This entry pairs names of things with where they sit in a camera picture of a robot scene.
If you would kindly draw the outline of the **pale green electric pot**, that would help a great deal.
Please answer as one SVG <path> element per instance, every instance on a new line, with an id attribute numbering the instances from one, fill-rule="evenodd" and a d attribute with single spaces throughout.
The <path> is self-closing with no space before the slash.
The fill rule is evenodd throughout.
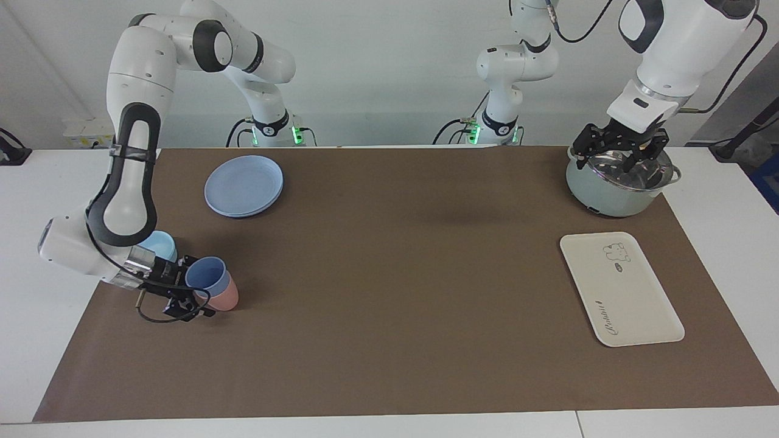
<path id="1" fill-rule="evenodd" d="M 606 182 L 586 165 L 582 170 L 576 167 L 573 147 L 567 150 L 570 162 L 567 165 L 568 188 L 584 207 L 597 214 L 609 217 L 630 217 L 648 208 L 663 189 L 650 192 L 624 190 Z"/>

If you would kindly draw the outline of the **blue crate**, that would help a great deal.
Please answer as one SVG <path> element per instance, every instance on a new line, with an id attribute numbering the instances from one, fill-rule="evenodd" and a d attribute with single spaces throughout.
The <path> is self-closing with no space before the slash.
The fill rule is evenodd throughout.
<path id="1" fill-rule="evenodd" d="M 751 172 L 749 180 L 779 215 L 779 152 Z"/>

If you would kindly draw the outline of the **blue round plate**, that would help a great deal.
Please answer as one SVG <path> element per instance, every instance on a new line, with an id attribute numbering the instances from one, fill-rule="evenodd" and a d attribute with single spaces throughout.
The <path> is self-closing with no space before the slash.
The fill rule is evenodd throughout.
<path id="1" fill-rule="evenodd" d="M 206 205 L 225 217 L 260 214 L 280 197 L 284 173 L 279 164 L 261 155 L 246 155 L 226 161 L 207 178 Z"/>

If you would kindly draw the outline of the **brown table mat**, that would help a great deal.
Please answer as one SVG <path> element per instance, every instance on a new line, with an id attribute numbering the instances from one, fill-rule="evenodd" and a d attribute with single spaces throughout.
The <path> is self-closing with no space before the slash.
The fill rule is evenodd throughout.
<path id="1" fill-rule="evenodd" d="M 99 283 L 34 421 L 779 404 L 666 200 L 590 213 L 562 148 L 263 149 L 278 201 L 215 214 L 206 178 L 249 153 L 164 150 L 153 180 L 158 227 L 226 262 L 237 308 L 151 324 Z M 637 239 L 681 341 L 596 339 L 559 247 L 595 232 Z"/>

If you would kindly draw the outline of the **glass pot lid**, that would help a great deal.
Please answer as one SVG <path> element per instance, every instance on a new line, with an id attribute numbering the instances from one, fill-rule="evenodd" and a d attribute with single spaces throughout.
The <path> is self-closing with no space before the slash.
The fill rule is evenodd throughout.
<path id="1" fill-rule="evenodd" d="M 664 189 L 682 178 L 681 170 L 664 151 L 654 160 L 638 161 L 626 171 L 624 165 L 631 157 L 631 152 L 612 150 L 590 158 L 586 166 L 606 182 L 633 192 Z"/>

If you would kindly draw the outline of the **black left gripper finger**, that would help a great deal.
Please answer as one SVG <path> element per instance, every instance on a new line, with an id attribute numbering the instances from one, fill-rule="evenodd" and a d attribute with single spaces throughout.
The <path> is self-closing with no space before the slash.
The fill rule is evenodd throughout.
<path id="1" fill-rule="evenodd" d="M 590 158 L 615 150 L 616 132 L 613 124 L 598 127 L 593 123 L 587 123 L 581 133 L 575 139 L 576 167 L 582 170 Z"/>
<path id="2" fill-rule="evenodd" d="M 623 159 L 621 171 L 630 172 L 637 164 L 645 160 L 656 160 L 669 142 L 665 128 L 651 128 L 643 134 L 629 133 L 624 136 L 631 153 Z"/>

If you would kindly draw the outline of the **light blue bowl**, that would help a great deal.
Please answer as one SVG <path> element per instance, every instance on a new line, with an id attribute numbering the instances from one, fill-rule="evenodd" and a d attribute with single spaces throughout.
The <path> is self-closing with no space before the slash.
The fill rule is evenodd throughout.
<path id="1" fill-rule="evenodd" d="M 154 252 L 155 256 L 164 258 L 164 260 L 170 262 L 176 262 L 178 260 L 177 245 L 173 240 L 173 237 L 167 232 L 155 230 L 138 245 Z"/>

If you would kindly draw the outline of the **white power strip box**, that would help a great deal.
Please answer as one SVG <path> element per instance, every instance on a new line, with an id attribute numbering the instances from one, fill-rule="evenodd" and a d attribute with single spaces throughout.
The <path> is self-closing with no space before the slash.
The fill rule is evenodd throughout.
<path id="1" fill-rule="evenodd" d="M 78 149 L 110 148 L 114 135 L 114 125 L 109 119 L 67 121 L 62 133 L 67 145 Z"/>

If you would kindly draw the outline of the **pink plastic cup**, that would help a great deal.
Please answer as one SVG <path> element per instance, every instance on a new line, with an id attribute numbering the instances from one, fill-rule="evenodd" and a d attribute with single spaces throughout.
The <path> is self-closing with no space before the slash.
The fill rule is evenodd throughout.
<path id="1" fill-rule="evenodd" d="M 208 306 L 212 310 L 230 311 L 236 308 L 239 302 L 239 291 L 229 272 L 203 271 L 188 274 L 186 282 L 192 288 L 202 288 L 211 294 Z"/>

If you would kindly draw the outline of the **cream rabbit print tray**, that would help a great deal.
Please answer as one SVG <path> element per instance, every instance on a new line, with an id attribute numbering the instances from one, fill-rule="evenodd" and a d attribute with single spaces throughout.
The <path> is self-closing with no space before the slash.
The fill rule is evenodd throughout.
<path id="1" fill-rule="evenodd" d="M 565 235 L 559 246 L 601 344 L 648 346 L 684 339 L 685 328 L 634 236 Z"/>

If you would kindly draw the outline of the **blue plastic cup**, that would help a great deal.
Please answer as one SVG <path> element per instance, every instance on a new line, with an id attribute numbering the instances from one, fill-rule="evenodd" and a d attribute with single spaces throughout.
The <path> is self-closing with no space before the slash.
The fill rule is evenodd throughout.
<path id="1" fill-rule="evenodd" d="M 231 276 L 226 269 L 225 261 L 217 256 L 206 256 L 195 261 L 187 269 L 184 282 L 190 288 L 195 289 L 195 294 L 200 299 L 206 299 L 206 292 L 211 294 L 211 299 L 226 299 L 232 295 L 230 289 Z"/>

